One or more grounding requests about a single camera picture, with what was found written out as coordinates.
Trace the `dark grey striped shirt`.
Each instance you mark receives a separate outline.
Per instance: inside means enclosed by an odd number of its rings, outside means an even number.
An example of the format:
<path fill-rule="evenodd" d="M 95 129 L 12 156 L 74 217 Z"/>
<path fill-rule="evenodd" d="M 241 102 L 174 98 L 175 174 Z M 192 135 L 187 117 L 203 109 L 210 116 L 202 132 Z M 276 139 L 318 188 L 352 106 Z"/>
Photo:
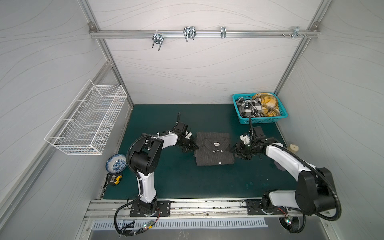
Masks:
<path fill-rule="evenodd" d="M 195 150 L 197 166 L 233 165 L 235 158 L 230 152 L 230 134 L 215 132 L 198 132 Z"/>

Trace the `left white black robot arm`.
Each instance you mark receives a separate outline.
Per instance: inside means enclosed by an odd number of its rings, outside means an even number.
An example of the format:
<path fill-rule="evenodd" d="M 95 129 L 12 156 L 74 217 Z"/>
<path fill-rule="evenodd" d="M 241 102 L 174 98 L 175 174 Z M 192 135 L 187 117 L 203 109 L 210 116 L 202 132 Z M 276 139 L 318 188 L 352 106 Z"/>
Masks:
<path fill-rule="evenodd" d="M 183 151 L 194 151 L 199 147 L 189 131 L 167 131 L 156 134 L 142 134 L 129 147 L 126 154 L 127 168 L 136 176 L 139 188 L 138 206 L 146 214 L 152 214 L 157 207 L 154 172 L 163 149 L 179 146 Z"/>

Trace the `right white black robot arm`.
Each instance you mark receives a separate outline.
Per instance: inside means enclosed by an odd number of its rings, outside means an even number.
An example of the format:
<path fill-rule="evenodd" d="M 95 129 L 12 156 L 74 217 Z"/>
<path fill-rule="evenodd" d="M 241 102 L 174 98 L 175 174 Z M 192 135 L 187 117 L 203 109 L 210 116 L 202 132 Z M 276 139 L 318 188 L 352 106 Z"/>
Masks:
<path fill-rule="evenodd" d="M 232 147 L 231 152 L 243 160 L 265 154 L 296 180 L 295 190 L 272 190 L 263 195 L 261 209 L 265 214 L 270 215 L 278 207 L 286 207 L 327 221 L 336 221 L 341 217 L 341 201 L 333 175 L 327 168 L 309 164 L 274 138 L 257 142 L 241 141 Z"/>

